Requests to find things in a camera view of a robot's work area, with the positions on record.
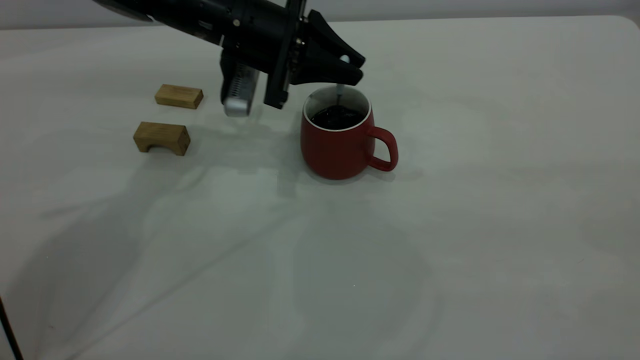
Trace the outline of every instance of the wooden arch block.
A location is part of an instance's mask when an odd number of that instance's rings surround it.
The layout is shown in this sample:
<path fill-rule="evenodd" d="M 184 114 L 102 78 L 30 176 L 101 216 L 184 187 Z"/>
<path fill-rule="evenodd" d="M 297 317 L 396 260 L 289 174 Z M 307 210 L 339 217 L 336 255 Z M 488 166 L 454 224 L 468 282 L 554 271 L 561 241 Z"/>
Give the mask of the wooden arch block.
<path fill-rule="evenodd" d="M 141 152 L 149 152 L 151 146 L 163 146 L 179 156 L 184 156 L 191 143 L 186 126 L 144 121 L 138 126 L 133 140 Z"/>

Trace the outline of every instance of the white wall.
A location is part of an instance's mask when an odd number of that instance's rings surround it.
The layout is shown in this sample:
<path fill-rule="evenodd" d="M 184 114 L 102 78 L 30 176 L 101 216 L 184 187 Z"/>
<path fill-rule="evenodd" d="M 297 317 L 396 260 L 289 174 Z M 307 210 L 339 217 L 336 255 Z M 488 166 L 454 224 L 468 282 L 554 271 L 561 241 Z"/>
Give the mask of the white wall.
<path fill-rule="evenodd" d="M 285 0 L 274 2 L 284 4 Z M 329 20 L 621 14 L 636 0 L 308 0 Z M 0 28 L 138 24 L 91 0 L 0 0 Z"/>

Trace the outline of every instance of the white mug rim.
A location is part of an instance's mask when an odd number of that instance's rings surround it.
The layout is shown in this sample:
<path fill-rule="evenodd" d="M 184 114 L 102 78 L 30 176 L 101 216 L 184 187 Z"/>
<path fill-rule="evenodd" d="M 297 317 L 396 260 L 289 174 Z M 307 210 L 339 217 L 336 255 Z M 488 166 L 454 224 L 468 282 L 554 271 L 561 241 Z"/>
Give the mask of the white mug rim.
<path fill-rule="evenodd" d="M 361 121 L 361 122 L 359 122 L 358 124 L 356 124 L 356 125 L 354 125 L 354 126 L 347 127 L 346 129 L 340 129 L 340 130 L 325 129 L 325 128 L 323 128 L 323 127 L 319 127 L 318 125 L 315 125 L 313 122 L 311 122 L 311 119 L 309 119 L 309 116 L 307 115 L 307 104 L 308 104 L 309 100 L 311 100 L 311 98 L 313 98 L 314 94 L 316 94 L 316 93 L 318 93 L 318 92 L 320 92 L 320 91 L 323 91 L 323 90 L 331 89 L 331 88 L 334 88 L 334 86 L 327 86 L 327 87 L 324 87 L 324 88 L 317 89 L 316 91 L 312 92 L 309 96 L 307 96 L 307 100 L 305 100 L 305 104 L 302 106 L 302 115 L 305 117 L 305 119 L 307 120 L 307 122 L 308 122 L 309 124 L 311 124 L 312 126 L 314 126 L 314 127 L 318 128 L 318 129 L 320 129 L 320 130 L 328 131 L 328 132 L 330 132 L 330 133 L 341 133 L 341 132 L 343 132 L 343 131 L 353 130 L 353 129 L 355 129 L 356 127 L 358 127 L 358 126 L 360 126 L 360 125 L 364 124 L 364 122 L 365 122 L 365 121 L 367 121 L 367 119 L 371 116 L 371 100 L 369 100 L 369 98 L 368 98 L 365 94 L 363 94 L 361 91 L 359 91 L 359 90 L 358 90 L 358 89 L 356 89 L 356 88 L 352 88 L 352 87 L 349 87 L 349 89 L 350 89 L 350 90 L 353 90 L 353 91 L 356 91 L 357 93 L 359 93 L 360 95 L 362 95 L 365 99 L 367 99 L 367 103 L 368 103 L 368 111 L 367 111 L 367 115 L 362 119 L 362 121 Z"/>

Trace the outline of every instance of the mug handle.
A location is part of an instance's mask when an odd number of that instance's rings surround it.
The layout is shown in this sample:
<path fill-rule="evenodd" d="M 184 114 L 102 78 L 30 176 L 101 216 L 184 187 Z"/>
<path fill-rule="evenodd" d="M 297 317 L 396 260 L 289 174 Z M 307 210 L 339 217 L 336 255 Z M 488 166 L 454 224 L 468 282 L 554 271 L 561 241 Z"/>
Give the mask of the mug handle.
<path fill-rule="evenodd" d="M 389 162 L 373 156 L 369 162 L 369 166 L 382 171 L 391 171 L 395 169 L 398 165 L 398 144 L 396 143 L 394 135 L 379 127 L 372 127 L 367 132 L 367 136 L 382 140 L 382 142 L 387 145 L 387 148 L 389 149 L 389 157 L 391 157 L 391 162 Z"/>

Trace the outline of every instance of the black cable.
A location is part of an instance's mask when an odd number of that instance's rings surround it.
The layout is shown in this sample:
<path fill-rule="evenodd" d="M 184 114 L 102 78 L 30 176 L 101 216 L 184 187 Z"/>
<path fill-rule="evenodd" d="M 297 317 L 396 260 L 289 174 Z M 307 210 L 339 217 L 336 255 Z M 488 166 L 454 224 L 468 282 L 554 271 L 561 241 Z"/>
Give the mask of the black cable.
<path fill-rule="evenodd" d="M 9 341 L 9 346 L 11 346 L 11 351 L 13 352 L 13 356 L 15 356 L 15 360 L 24 360 L 22 352 L 20 352 L 20 347 L 18 347 L 18 341 L 16 341 L 15 336 L 13 335 L 13 330 L 11 330 L 11 324 L 9 324 L 9 318 L 4 310 L 2 298 L 0 298 L 0 321 L 2 321 L 4 333 L 6 334 L 6 339 Z"/>

